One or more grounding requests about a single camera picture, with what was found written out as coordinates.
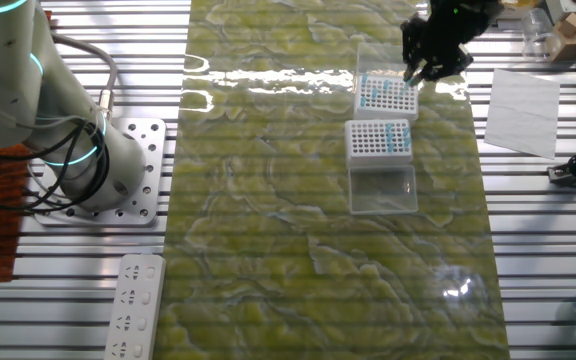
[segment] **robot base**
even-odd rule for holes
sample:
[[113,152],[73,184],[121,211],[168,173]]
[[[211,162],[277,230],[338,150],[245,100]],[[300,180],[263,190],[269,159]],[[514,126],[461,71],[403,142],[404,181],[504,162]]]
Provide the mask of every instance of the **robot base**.
[[[91,214],[73,206],[62,211],[37,214],[35,219],[40,224],[49,227],[147,227],[156,220],[166,123],[160,119],[121,118],[114,119],[113,123],[119,131],[132,136],[143,149],[146,168],[138,190],[116,208],[99,213]],[[48,170],[39,179],[44,184],[52,184],[56,177]]]

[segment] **aluminum profile table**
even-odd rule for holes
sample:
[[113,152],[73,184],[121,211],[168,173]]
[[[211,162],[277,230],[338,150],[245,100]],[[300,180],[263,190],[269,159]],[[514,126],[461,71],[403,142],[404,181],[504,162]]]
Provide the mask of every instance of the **aluminum profile table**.
[[[15,280],[0,284],[0,358],[101,359],[121,256],[163,249],[190,1],[42,3],[53,11],[60,33],[94,43],[116,59],[115,116],[167,124],[155,226],[47,229],[26,218]],[[576,154],[576,65],[526,63],[521,47],[516,32],[490,32],[468,45],[475,57],[467,77],[508,339],[513,359],[576,359],[576,189],[554,187],[545,175],[547,166]],[[77,50],[59,50],[98,97],[107,67]],[[556,160],[484,144],[494,69],[561,84]]]

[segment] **pipette tip box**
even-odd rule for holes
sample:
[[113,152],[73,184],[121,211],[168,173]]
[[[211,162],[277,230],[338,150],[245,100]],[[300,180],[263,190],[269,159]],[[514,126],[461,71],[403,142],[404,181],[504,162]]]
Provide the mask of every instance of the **pipette tip box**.
[[419,90],[403,77],[360,74],[355,91],[356,120],[407,119],[419,116]]
[[350,213],[388,215],[418,210],[410,122],[350,120],[345,125]]

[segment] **marble mat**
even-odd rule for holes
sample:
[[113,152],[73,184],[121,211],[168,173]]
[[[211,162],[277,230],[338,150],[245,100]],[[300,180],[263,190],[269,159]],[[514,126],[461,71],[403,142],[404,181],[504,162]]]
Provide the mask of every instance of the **marble mat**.
[[420,90],[419,212],[349,215],[357,47],[415,6],[193,1],[156,359],[508,359],[463,78]]

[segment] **clear plastic box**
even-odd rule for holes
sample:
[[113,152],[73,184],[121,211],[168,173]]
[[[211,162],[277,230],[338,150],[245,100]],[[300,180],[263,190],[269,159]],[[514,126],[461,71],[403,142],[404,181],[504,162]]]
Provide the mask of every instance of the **clear plastic box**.
[[348,169],[350,213],[388,215],[419,210],[415,168],[411,165],[383,169]]

